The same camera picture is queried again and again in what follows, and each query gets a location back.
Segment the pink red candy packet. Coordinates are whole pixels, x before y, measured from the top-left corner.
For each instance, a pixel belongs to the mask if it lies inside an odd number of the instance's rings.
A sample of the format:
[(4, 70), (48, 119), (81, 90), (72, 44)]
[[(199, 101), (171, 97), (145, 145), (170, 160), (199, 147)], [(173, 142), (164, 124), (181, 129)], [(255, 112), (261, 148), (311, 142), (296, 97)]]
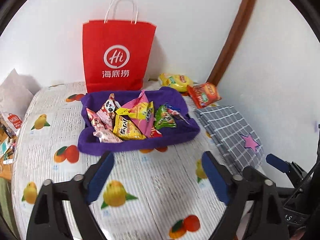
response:
[(92, 127), (94, 128), (95, 131), (101, 131), (105, 129), (105, 126), (103, 122), (101, 121), (100, 117), (95, 113), (94, 111), (90, 109), (86, 109), (88, 118), (91, 122)]

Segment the yellow snack packet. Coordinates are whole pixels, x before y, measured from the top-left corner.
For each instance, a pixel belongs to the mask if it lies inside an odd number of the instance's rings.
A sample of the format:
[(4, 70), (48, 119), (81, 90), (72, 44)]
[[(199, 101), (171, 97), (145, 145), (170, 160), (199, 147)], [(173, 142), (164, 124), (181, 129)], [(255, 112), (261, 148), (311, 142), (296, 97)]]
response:
[(113, 133), (121, 140), (144, 140), (146, 136), (131, 121), (116, 115)]

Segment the panda print snack packet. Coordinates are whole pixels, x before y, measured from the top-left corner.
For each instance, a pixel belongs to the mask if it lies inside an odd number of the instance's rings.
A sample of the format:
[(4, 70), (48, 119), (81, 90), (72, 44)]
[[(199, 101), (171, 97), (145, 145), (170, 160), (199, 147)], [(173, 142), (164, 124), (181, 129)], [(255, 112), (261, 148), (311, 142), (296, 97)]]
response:
[(111, 93), (106, 102), (102, 105), (101, 109), (97, 112), (97, 115), (104, 124), (105, 129), (113, 130), (116, 110), (119, 108), (119, 102), (115, 100), (114, 93)]

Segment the red snack packet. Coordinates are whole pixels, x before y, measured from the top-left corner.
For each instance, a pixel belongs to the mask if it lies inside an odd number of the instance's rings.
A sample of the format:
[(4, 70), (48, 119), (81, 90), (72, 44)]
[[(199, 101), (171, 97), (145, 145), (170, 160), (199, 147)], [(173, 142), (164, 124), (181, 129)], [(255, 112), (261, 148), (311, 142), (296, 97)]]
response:
[(157, 129), (155, 129), (154, 127), (152, 127), (151, 129), (151, 133), (150, 133), (150, 138), (159, 138), (159, 137), (163, 137), (162, 133), (159, 132)]

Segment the green snack packet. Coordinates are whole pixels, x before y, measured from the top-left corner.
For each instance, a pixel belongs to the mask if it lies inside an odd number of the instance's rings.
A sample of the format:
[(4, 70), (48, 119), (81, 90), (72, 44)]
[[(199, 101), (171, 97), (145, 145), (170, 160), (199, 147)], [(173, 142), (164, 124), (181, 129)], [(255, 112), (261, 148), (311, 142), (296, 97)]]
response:
[(175, 128), (176, 122), (171, 114), (168, 112), (166, 105), (160, 105), (156, 111), (155, 115), (155, 129), (159, 130), (161, 128)]

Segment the white striped snack packet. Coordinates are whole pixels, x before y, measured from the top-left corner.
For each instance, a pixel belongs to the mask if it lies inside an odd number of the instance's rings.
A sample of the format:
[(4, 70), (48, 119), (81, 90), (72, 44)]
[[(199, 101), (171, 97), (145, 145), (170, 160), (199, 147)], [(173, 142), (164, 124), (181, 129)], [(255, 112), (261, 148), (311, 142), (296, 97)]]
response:
[(179, 108), (176, 108), (172, 105), (165, 104), (168, 113), (173, 116), (174, 118), (178, 118), (183, 120), (185, 123), (189, 124), (188, 120), (184, 118), (184, 116), (181, 114), (181, 110)]

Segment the pink yellow sweet-potato snack bag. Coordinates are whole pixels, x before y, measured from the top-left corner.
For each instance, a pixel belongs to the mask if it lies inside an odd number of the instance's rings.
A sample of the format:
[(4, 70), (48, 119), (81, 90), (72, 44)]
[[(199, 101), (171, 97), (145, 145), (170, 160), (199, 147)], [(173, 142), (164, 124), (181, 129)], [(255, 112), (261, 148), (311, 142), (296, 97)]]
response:
[(154, 111), (153, 101), (149, 101), (145, 90), (142, 90), (137, 98), (116, 110), (116, 114), (128, 116), (141, 133), (149, 138), (154, 122)]

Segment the purple fabric basket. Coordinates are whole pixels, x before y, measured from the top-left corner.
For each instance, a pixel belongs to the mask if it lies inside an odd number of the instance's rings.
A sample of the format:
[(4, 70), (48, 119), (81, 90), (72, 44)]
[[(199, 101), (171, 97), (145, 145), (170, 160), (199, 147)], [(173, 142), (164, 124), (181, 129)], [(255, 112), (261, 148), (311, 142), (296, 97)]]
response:
[(81, 115), (85, 122), (85, 128), (81, 131), (78, 139), (78, 149), (82, 153), (101, 156), (106, 151), (124, 152), (132, 150), (152, 149), (169, 145), (181, 144), (193, 140), (200, 132), (196, 121), (188, 114), (188, 107), (181, 94), (169, 87), (162, 87), (159, 90), (147, 90), (146, 96), (154, 103), (155, 109), (160, 105), (169, 105), (180, 109), (180, 114), (185, 120), (178, 120), (175, 128), (161, 128), (162, 134), (159, 138), (147, 138), (144, 140), (123, 140), (120, 143), (103, 143), (93, 135), (95, 131), (88, 118), (86, 109), (97, 112), (107, 100), (111, 91), (100, 91), (87, 93), (81, 98)]

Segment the grey checked folded cloth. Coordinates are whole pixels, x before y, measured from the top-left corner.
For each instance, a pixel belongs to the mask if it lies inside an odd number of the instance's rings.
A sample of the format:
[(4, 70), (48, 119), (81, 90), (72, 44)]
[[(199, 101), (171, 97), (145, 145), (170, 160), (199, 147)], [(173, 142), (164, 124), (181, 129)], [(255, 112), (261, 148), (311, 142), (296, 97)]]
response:
[(261, 166), (265, 154), (260, 137), (234, 106), (208, 106), (196, 109), (195, 115), (232, 174)]

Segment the fruit print tablecloth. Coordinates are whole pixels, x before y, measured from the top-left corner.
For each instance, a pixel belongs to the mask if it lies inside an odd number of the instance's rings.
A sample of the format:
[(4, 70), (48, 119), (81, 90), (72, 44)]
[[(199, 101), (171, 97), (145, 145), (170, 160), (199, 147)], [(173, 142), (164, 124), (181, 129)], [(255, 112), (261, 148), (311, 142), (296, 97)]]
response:
[[(99, 157), (80, 153), (68, 160), (58, 150), (74, 149), (85, 127), (80, 100), (83, 82), (41, 89), (24, 118), (15, 152), (11, 179), (12, 205), (22, 239), (33, 206), (23, 199), (28, 185), (40, 189), (46, 179), (58, 183), (83, 174)], [(172, 239), (171, 227), (189, 215), (200, 220), (195, 232), (182, 232), (179, 239), (208, 239), (218, 225), (225, 204), (215, 195), (208, 179), (196, 176), (196, 164), (205, 151), (218, 158), (219, 150), (205, 129), (184, 144), (114, 154), (109, 181), (118, 181), (132, 199), (120, 207), (104, 205), (102, 196), (90, 206), (108, 239)]]

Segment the red-orange chips bag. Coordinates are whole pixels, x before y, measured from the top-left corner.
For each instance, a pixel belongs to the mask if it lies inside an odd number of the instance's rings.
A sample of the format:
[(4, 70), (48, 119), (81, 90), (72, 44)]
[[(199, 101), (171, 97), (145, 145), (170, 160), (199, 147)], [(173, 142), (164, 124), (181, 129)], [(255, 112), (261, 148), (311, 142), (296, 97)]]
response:
[(221, 100), (217, 87), (210, 82), (187, 86), (187, 92), (197, 108), (204, 108)]

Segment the yellow chips bag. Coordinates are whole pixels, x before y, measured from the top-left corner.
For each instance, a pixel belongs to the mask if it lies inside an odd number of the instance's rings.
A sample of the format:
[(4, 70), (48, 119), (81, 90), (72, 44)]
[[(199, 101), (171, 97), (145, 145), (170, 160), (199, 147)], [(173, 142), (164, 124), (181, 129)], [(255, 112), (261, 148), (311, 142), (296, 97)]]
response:
[(158, 80), (162, 87), (170, 87), (180, 93), (187, 92), (187, 87), (192, 87), (194, 84), (189, 77), (178, 74), (162, 73)]

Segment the white paper bag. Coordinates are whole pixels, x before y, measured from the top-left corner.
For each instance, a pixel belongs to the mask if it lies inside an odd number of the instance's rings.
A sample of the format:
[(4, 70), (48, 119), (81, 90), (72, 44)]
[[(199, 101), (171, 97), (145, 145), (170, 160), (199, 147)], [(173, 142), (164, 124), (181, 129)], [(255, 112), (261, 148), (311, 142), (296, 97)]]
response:
[(20, 75), (13, 69), (1, 83), (1, 116), (5, 124), (17, 132), (34, 97), (41, 89), (29, 75)]

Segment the red paper bag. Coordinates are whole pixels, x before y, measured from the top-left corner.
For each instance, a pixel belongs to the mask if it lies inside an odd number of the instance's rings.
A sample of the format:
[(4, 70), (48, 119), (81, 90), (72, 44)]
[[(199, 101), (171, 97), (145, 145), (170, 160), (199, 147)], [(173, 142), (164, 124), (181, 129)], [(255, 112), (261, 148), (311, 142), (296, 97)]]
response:
[(112, 0), (102, 20), (82, 26), (82, 54), (86, 89), (140, 90), (148, 65), (156, 26), (138, 20), (137, 0), (130, 20), (110, 19), (111, 9), (123, 0)]

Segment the brown wooden trim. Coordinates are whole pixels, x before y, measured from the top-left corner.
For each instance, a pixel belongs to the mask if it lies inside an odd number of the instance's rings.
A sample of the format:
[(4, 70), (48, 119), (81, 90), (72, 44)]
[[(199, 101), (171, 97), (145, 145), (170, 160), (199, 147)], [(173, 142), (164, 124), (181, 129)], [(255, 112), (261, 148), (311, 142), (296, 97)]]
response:
[(256, 0), (242, 0), (227, 40), (207, 81), (217, 86), (226, 72), (246, 31)]

